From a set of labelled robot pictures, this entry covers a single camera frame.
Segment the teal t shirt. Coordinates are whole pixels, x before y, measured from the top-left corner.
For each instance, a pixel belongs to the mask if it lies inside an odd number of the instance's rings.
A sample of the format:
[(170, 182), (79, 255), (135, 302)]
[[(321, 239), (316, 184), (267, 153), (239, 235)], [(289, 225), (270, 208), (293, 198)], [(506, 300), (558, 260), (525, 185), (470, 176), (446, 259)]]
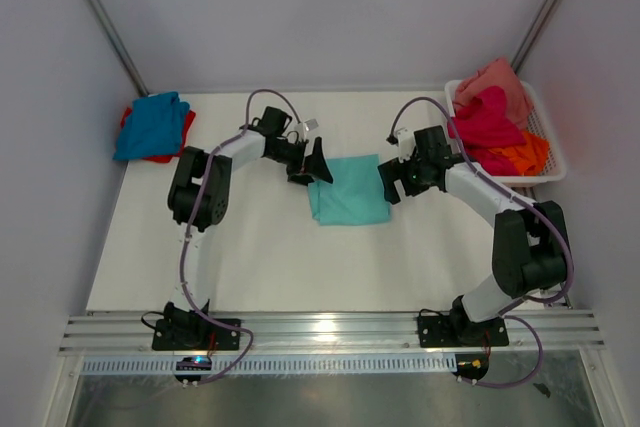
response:
[(333, 182), (308, 186), (312, 218), (320, 226), (368, 226), (391, 221), (377, 154), (327, 160)]

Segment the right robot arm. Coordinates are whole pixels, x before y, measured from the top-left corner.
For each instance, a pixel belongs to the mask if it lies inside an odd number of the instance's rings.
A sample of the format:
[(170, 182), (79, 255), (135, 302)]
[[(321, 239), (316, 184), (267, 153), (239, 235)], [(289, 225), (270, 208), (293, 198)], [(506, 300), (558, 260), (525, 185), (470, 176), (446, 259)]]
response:
[(421, 344), (505, 346), (501, 319), (533, 292), (568, 285), (573, 274), (564, 214), (555, 202), (537, 203), (497, 182), (463, 153), (454, 153), (442, 127), (398, 129), (388, 143), (396, 157), (379, 165), (384, 198), (395, 205), (436, 188), (464, 202), (493, 230), (491, 272), (457, 297), (437, 323), (419, 320)]

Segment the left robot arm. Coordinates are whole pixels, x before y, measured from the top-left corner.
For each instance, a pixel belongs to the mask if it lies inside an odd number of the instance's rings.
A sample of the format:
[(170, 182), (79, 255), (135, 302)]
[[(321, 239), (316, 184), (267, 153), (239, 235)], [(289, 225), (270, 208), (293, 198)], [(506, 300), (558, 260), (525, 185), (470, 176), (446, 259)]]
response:
[(153, 350), (239, 349), (242, 322), (215, 319), (209, 313), (211, 268), (206, 250), (227, 213), (232, 176), (245, 165), (267, 158), (285, 166), (291, 183), (333, 182), (322, 138), (314, 134), (318, 122), (297, 122), (293, 136), (288, 137), (286, 130), (293, 120), (284, 111), (267, 107), (261, 117), (245, 123), (212, 151), (184, 149), (167, 200), (173, 220), (185, 229), (178, 277), (175, 293), (155, 324)]

